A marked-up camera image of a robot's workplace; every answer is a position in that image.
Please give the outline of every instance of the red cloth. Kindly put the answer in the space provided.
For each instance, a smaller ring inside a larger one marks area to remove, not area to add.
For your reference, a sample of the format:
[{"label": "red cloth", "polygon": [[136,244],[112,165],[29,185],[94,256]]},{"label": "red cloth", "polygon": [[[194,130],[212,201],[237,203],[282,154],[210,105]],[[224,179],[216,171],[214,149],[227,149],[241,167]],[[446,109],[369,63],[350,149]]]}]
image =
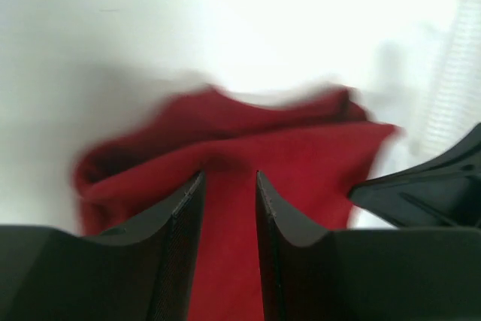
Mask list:
[{"label": "red cloth", "polygon": [[393,130],[368,122],[344,88],[281,111],[214,89],[183,95],[138,132],[81,159],[74,182],[84,231],[127,220],[204,169],[207,200],[189,320],[262,321],[256,171],[318,223],[343,228],[349,188],[365,180]]}]

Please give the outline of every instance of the white wall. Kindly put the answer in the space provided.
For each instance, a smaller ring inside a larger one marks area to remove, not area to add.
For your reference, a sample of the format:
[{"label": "white wall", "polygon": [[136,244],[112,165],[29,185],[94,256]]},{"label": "white wall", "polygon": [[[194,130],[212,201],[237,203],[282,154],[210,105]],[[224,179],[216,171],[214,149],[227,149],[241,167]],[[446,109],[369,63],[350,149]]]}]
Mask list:
[{"label": "white wall", "polygon": [[74,156],[204,82],[197,72],[246,101],[237,93],[270,94],[255,98],[265,103],[337,74],[407,97],[401,118],[383,116],[389,104],[380,118],[408,125],[455,3],[0,0],[0,222],[75,230]]}]

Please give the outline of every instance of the black plastic part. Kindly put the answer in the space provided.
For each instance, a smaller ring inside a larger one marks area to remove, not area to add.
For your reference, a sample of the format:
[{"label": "black plastic part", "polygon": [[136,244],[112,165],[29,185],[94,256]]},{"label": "black plastic part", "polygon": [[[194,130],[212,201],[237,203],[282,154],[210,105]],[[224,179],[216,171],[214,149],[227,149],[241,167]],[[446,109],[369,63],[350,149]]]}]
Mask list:
[{"label": "black plastic part", "polygon": [[477,229],[330,232],[263,174],[256,222],[266,321],[481,319]]},{"label": "black plastic part", "polygon": [[481,227],[481,125],[444,154],[354,186],[349,198],[397,227]]},{"label": "black plastic part", "polygon": [[205,177],[102,235],[0,227],[3,321],[185,320]]}]

